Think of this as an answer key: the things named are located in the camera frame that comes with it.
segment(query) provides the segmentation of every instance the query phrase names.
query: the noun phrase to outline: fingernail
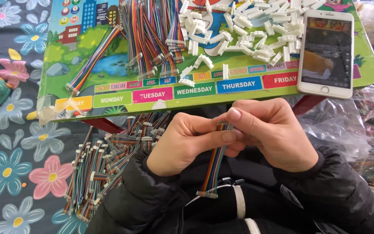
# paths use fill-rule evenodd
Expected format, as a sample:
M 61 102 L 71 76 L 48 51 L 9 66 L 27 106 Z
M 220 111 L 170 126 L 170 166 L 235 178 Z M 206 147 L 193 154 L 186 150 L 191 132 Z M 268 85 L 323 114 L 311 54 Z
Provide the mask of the fingernail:
M 236 140 L 242 140 L 243 139 L 243 132 L 241 132 L 239 129 L 237 129 L 237 128 L 233 128 L 233 130 L 232 130 L 234 133 L 235 133 L 235 135 L 236 135 Z
M 240 119 L 241 113 L 234 107 L 231 107 L 227 111 L 227 117 L 232 121 L 238 121 Z
M 235 133 L 231 132 L 231 131 L 225 132 L 222 135 L 222 137 L 223 137 L 223 141 L 226 142 L 226 143 L 235 141 L 235 139 L 236 139 Z

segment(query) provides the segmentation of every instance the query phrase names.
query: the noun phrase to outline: home button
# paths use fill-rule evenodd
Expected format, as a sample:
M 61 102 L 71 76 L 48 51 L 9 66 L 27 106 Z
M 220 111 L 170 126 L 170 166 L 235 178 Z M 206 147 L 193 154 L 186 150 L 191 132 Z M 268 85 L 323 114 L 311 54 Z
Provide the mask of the home button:
M 328 93 L 330 90 L 327 87 L 321 88 L 322 93 Z

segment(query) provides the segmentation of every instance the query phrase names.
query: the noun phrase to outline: pond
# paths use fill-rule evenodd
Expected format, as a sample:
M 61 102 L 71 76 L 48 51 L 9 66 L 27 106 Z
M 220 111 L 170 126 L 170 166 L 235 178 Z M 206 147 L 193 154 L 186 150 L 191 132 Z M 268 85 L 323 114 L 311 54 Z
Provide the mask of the pond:
M 112 55 L 99 59 L 93 68 L 93 73 L 107 72 L 109 75 L 127 76 L 125 64 L 127 63 L 128 55 Z

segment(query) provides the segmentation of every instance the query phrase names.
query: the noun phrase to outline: jacket sleeve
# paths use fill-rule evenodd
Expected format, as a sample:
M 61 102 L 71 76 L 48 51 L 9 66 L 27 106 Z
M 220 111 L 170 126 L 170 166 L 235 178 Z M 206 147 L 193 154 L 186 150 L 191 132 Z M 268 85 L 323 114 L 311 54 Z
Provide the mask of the jacket sleeve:
M 86 234 L 139 233 L 151 225 L 179 188 L 178 176 L 159 177 L 138 152 L 126 165 L 122 184 L 112 188 L 91 218 Z
M 374 233 L 374 193 L 346 159 L 328 147 L 316 148 L 319 160 L 310 170 L 274 169 L 275 178 L 309 213 L 349 233 Z

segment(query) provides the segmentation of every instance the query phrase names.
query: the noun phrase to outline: pile of white connectors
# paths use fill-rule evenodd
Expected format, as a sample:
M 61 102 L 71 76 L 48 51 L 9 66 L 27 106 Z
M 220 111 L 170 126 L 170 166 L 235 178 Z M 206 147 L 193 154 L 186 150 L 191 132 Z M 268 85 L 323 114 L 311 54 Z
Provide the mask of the pile of white connectors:
M 304 13 L 310 9 L 317 9 L 326 3 L 326 0 L 269 0 L 268 2 L 263 0 L 238 0 L 242 3 L 239 7 L 236 7 L 236 3 L 233 2 L 232 6 L 229 7 L 224 4 L 216 4 L 213 7 L 214 10 L 225 11 L 224 18 L 226 19 L 229 31 L 233 31 L 239 34 L 236 45 L 228 46 L 229 42 L 233 40 L 232 35 L 221 30 L 219 35 L 211 38 L 212 31 L 205 29 L 205 22 L 201 20 L 202 15 L 200 13 L 191 12 L 187 10 L 189 0 L 182 0 L 183 5 L 179 12 L 179 21 L 181 24 L 181 31 L 184 40 L 189 40 L 188 53 L 197 56 L 199 43 L 201 44 L 213 44 L 220 43 L 218 54 L 222 55 L 224 52 L 242 52 L 245 55 L 252 56 L 253 59 L 265 62 L 269 65 L 274 66 L 283 57 L 285 62 L 290 61 L 290 54 L 299 54 L 301 49 L 301 38 L 304 32 Z M 212 8 L 209 0 L 206 0 L 206 10 L 211 13 Z M 251 20 L 262 16 L 268 15 L 269 19 L 264 23 L 264 31 L 247 32 L 245 28 L 251 29 L 253 27 Z M 272 36 L 275 32 L 281 34 L 278 37 L 278 41 L 265 45 L 268 36 Z M 200 37 L 196 34 L 203 34 L 205 37 Z M 253 42 L 256 38 L 260 38 L 259 41 L 253 46 Z M 275 54 L 273 50 L 283 48 L 281 52 Z M 194 66 L 189 66 L 183 70 L 180 75 L 179 83 L 194 87 L 193 81 L 184 81 L 183 77 L 190 73 L 193 68 L 198 68 L 201 62 L 212 69 L 214 66 L 211 60 L 201 55 L 198 57 Z M 223 79 L 228 79 L 229 71 L 228 66 L 223 64 Z

